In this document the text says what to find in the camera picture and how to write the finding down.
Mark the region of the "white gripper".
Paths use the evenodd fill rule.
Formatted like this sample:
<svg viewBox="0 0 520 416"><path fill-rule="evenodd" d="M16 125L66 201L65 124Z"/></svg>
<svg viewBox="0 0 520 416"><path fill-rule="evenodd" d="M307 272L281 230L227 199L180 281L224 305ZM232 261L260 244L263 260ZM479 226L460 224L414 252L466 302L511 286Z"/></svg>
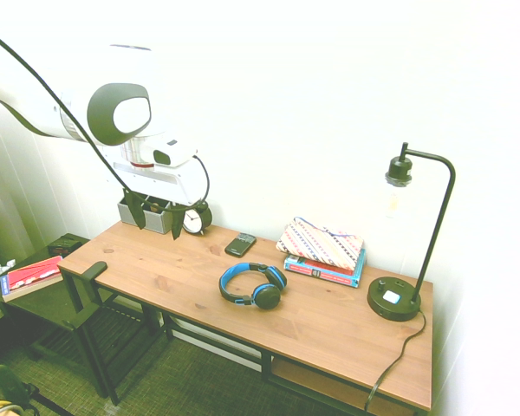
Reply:
<svg viewBox="0 0 520 416"><path fill-rule="evenodd" d="M183 229L184 205L192 205L205 195L205 171L192 146L104 146L102 155L128 188L124 199L135 224L142 230L146 216L142 193L176 204L170 205L172 238Z"/></svg>

